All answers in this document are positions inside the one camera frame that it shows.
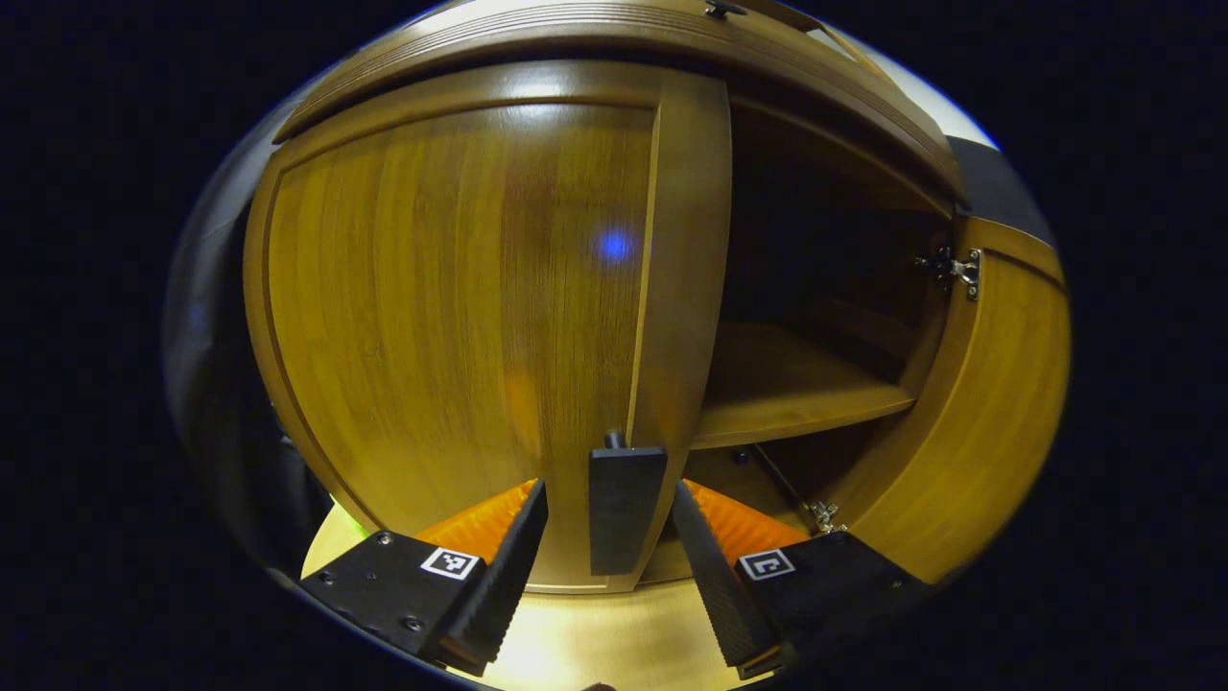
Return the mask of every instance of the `wood grain panel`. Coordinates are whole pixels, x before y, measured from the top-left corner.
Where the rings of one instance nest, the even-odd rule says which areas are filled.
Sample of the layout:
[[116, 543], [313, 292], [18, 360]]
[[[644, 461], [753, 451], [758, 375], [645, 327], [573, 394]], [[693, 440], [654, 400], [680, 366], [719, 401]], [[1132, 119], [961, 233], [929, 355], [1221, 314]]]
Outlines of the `wood grain panel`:
[[1045, 274], [1066, 287], [1066, 275], [1062, 272], [1057, 250], [1027, 232], [986, 218], [968, 225], [968, 243], [970, 247], [992, 249], [998, 254], [1011, 257]]
[[777, 325], [722, 323], [691, 449], [810, 434], [911, 405], [899, 387]]
[[[841, 206], [933, 210], [952, 217], [950, 201], [847, 136], [747, 96], [731, 95], [729, 106], [738, 147], [756, 158], [776, 158], [774, 168], [795, 158], [804, 161], [806, 179], [813, 180], [817, 198], [830, 195]], [[782, 147], [782, 141], [788, 146]]]
[[[966, 218], [969, 237], [995, 228]], [[912, 411], [876, 439], [829, 497], [849, 530], [935, 583], [968, 563], [1017, 511], [1061, 416], [1070, 311], [1045, 274], [986, 249], [980, 299], [953, 297]]]
[[775, 0], [740, 0], [737, 5], [750, 10], [752, 12], [759, 12], [765, 17], [776, 20], [777, 22], [803, 33], [807, 31], [814, 31], [823, 26], [819, 20], [799, 10], [795, 10], [788, 5], [776, 2]]
[[871, 60], [868, 56], [866, 56], [865, 53], [858, 50], [857, 47], [850, 43], [845, 37], [831, 31], [824, 25], [820, 25], [819, 28], [823, 31], [823, 33], [828, 34], [828, 37], [831, 38], [831, 41], [835, 41], [837, 45], [844, 48], [846, 53], [852, 55], [852, 59], [857, 60], [857, 64], [866, 68], [866, 70], [869, 71], [872, 75], [892, 85], [892, 87], [895, 90], [900, 88], [900, 86], [895, 83], [895, 81], [892, 77], [887, 76], [887, 72], [883, 71], [883, 68], [878, 66], [878, 64], [874, 63], [874, 60]]
[[926, 281], [925, 301], [921, 304], [921, 328], [912, 341], [912, 350], [904, 363], [899, 385], [914, 399], [921, 395], [930, 368], [942, 345], [942, 333], [947, 325], [950, 293], [942, 291], [933, 281]]
[[591, 581], [583, 460], [628, 415], [640, 280], [603, 242], [642, 242], [651, 128], [647, 110], [510, 106], [285, 173], [282, 362], [379, 524], [411, 535], [542, 473], [571, 520], [550, 523], [534, 578]]
[[664, 480], [640, 558], [610, 589], [639, 582], [673, 504], [707, 385], [729, 238], [732, 141], [725, 85], [673, 80], [657, 109], [640, 324], [626, 438], [664, 447]]
[[640, 65], [448, 75], [295, 139], [244, 260], [287, 432], [368, 530], [414, 534], [540, 476], [551, 522], [530, 584], [607, 589], [588, 574], [587, 454], [631, 420], [685, 449], [728, 179], [723, 85]]
[[877, 128], [927, 166], [949, 193], [965, 196], [938, 125], [898, 88], [775, 20], [752, 14], [718, 21], [704, 9], [693, 0], [474, 0], [410, 25], [343, 63], [307, 96], [276, 140], [422, 75], [546, 50], [592, 58], [640, 50], [659, 55], [663, 64], [699, 59], [818, 95]]
[[810, 314], [900, 360], [906, 360], [912, 353], [919, 338], [916, 331], [898, 319], [835, 297], [815, 299]]

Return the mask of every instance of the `open cabinet door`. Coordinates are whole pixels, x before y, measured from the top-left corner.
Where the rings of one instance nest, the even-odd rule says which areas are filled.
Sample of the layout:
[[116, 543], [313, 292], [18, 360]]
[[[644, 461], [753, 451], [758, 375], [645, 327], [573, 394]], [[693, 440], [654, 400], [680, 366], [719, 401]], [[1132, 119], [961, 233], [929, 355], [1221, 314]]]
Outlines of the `open cabinet door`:
[[[248, 322], [286, 431], [368, 530], [414, 535], [532, 477], [530, 589], [634, 587], [699, 415], [729, 215], [723, 82], [603, 61], [391, 91], [273, 157]], [[636, 569], [589, 571], [588, 453], [669, 452]]]
[[925, 583], [976, 558], [1023, 503], [1049, 455], [1070, 379], [1071, 324], [1056, 250], [962, 216], [955, 257], [976, 290], [952, 290], [916, 405], [830, 487], [849, 531]]

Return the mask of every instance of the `wooden cabinet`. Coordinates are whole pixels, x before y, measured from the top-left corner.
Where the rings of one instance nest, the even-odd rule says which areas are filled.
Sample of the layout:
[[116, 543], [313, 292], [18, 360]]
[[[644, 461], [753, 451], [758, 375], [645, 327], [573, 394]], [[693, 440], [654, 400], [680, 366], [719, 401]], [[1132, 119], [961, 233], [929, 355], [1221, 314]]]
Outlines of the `wooden cabinet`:
[[[626, 592], [689, 574], [666, 528], [684, 475], [807, 525], [763, 469], [731, 465], [763, 444], [932, 582], [1022, 498], [1066, 366], [995, 369], [984, 329], [1022, 339], [1045, 313], [1040, 351], [1063, 357], [1056, 254], [955, 214], [946, 139], [889, 81], [765, 16], [702, 9], [473, 0], [356, 54], [281, 130], [247, 236], [252, 338], [291, 438], [367, 529], [411, 535], [543, 477], [530, 590]], [[912, 265], [953, 237], [1014, 297], [969, 304]], [[1003, 398], [1032, 377], [1030, 403]], [[975, 419], [964, 401], [1049, 416], [1003, 437], [1017, 473], [977, 470], [1003, 452], [950, 417]], [[962, 428], [979, 442], [950, 443]], [[641, 488], [635, 568], [594, 577], [588, 452], [610, 432], [668, 464]]]
[[262, 373], [368, 529], [413, 535], [530, 477], [530, 583], [588, 572], [587, 454], [608, 432], [680, 476], [716, 328], [731, 160], [720, 81], [614, 63], [442, 76], [293, 139], [247, 239]]

